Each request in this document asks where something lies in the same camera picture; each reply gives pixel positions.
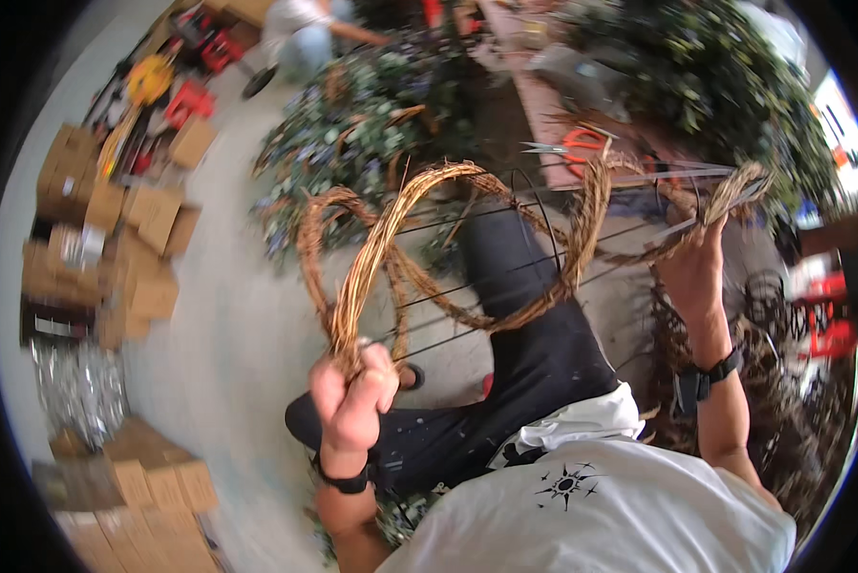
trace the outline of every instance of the foot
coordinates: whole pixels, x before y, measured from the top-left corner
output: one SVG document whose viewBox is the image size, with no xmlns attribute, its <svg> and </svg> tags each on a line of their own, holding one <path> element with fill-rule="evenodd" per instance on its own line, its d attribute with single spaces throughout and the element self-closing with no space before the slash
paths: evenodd
<svg viewBox="0 0 858 573">
<path fill-rule="evenodd" d="M 416 383 L 416 373 L 410 368 L 410 365 L 405 365 L 400 370 L 400 390 L 409 390 Z"/>
<path fill-rule="evenodd" d="M 425 372 L 415 364 L 404 364 L 400 368 L 400 391 L 418 390 L 425 383 Z"/>
</svg>

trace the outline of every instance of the gray floor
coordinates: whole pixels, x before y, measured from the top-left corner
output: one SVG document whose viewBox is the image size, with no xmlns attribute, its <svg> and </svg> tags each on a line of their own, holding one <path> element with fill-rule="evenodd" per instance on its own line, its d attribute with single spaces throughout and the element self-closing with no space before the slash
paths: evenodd
<svg viewBox="0 0 858 573">
<path fill-rule="evenodd" d="M 165 4 L 133 3 L 69 65 L 35 122 L 6 190 L 0 211 L 0 382 L 28 460 L 51 458 L 30 357 L 17 346 L 21 246 L 33 218 L 33 182 L 59 124 L 80 120 L 114 63 L 132 49 Z M 236 571 L 320 571 L 320 556 L 301 513 L 312 492 L 304 452 L 288 435 L 282 416 L 304 391 L 308 367 L 325 349 L 325 338 L 297 269 L 275 273 L 247 213 L 267 181 L 266 175 L 259 181 L 248 177 L 250 162 L 265 133 L 281 120 L 280 110 L 293 90 L 274 83 L 243 102 L 238 96 L 243 83 L 232 69 L 211 84 L 218 97 L 213 123 L 220 134 L 187 181 L 189 200 L 200 203 L 203 211 L 190 249 L 175 263 L 180 298 L 170 322 L 155 323 L 147 340 L 125 347 L 127 392 L 134 412 L 207 460 L 221 500 L 211 520 Z M 636 223 L 608 219 L 602 234 Z M 650 229 L 642 229 L 606 246 L 633 250 L 648 235 Z M 736 231 L 727 233 L 726 240 L 744 244 Z M 418 243 L 419 237 L 408 235 L 408 241 L 404 246 Z M 325 285 L 342 281 L 353 257 L 354 249 L 327 257 Z M 585 277 L 605 269 L 595 262 Z M 647 285 L 646 269 L 619 269 L 578 293 L 615 365 L 641 348 Z M 457 294 L 464 303 L 473 297 L 469 290 Z M 439 314 L 432 304 L 415 306 L 412 324 Z M 391 327 L 391 317 L 381 283 L 366 306 L 361 332 L 379 338 Z M 412 337 L 411 348 L 448 338 L 456 328 L 463 332 L 465 327 L 446 321 L 421 330 Z M 469 401 L 491 369 L 482 333 L 414 361 L 426 370 L 429 382 L 403 405 Z M 632 363 L 620 375 L 635 384 L 642 366 Z"/>
</svg>

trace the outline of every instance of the workbench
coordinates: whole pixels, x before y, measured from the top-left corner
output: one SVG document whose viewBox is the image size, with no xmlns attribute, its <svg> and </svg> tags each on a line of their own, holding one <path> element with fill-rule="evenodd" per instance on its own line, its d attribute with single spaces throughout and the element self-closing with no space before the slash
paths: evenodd
<svg viewBox="0 0 858 573">
<path fill-rule="evenodd" d="M 499 45 L 499 55 L 511 71 L 511 77 L 515 88 L 524 107 L 530 131 L 534 135 L 534 141 L 561 145 L 562 138 L 571 131 L 575 125 L 565 123 L 552 117 L 553 114 L 564 113 L 560 103 L 559 93 L 544 80 L 538 78 L 533 72 L 526 68 L 528 62 L 539 52 L 523 48 L 520 43 L 520 34 L 523 30 L 522 18 L 532 18 L 544 21 L 549 30 L 558 29 L 559 23 L 552 17 L 542 13 L 535 13 L 528 8 L 522 8 L 518 12 L 511 12 L 506 7 L 499 5 L 496 0 L 477 0 L 483 14 L 489 22 L 489 27 L 496 37 Z M 628 153 L 639 158 L 641 156 L 642 139 L 652 149 L 658 152 L 663 160 L 685 159 L 699 160 L 692 154 L 687 154 L 676 148 L 671 142 L 673 136 L 658 126 L 650 125 L 647 120 L 640 117 L 635 118 L 635 124 L 623 124 L 594 110 L 583 111 L 587 123 L 605 129 L 619 137 L 611 144 L 610 149 Z M 594 149 L 574 149 L 574 155 L 593 157 L 597 151 Z M 543 155 L 540 158 L 541 165 L 561 162 L 562 159 L 556 155 Z M 550 189 L 564 190 L 577 187 L 580 183 L 571 171 L 565 166 L 554 166 L 542 169 L 546 183 Z"/>
</svg>

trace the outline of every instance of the black watch strap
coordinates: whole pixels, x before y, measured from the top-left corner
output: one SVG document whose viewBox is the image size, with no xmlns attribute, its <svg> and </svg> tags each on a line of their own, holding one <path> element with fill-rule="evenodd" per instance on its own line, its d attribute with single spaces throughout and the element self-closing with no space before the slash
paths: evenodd
<svg viewBox="0 0 858 573">
<path fill-rule="evenodd" d="M 740 367 L 741 352 L 731 350 L 731 354 L 708 371 L 699 370 L 696 366 L 684 368 L 674 378 L 672 415 L 676 417 L 695 415 L 697 404 L 709 397 L 712 384 L 721 382 Z"/>
<path fill-rule="evenodd" d="M 371 461 L 371 454 L 369 454 L 368 457 L 369 459 L 365 466 L 362 467 L 362 471 L 359 472 L 359 475 L 355 477 L 347 477 L 345 479 L 334 479 L 333 477 L 328 477 L 323 473 L 323 467 L 320 465 L 320 452 L 314 454 L 314 459 L 311 461 L 311 464 L 314 465 L 318 475 L 326 483 L 329 483 L 331 486 L 339 489 L 340 493 L 352 495 L 354 493 L 362 493 L 366 490 L 366 487 L 368 487 L 368 466 L 370 465 L 369 462 Z"/>
</svg>

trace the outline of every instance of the white t-shirt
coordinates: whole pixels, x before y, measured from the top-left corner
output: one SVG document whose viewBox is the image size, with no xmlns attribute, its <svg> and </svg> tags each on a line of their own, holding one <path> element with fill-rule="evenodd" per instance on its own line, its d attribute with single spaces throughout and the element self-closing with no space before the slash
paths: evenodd
<svg viewBox="0 0 858 573">
<path fill-rule="evenodd" d="M 622 384 L 522 428 L 519 452 L 554 451 L 446 493 L 378 571 L 784 570 L 792 517 L 699 457 L 635 442 L 631 401 Z"/>
<path fill-rule="evenodd" d="M 266 10 L 260 31 L 261 50 L 270 67 L 279 62 L 279 52 L 292 34 L 308 26 L 330 26 L 333 16 L 317 0 L 275 0 Z"/>
</svg>

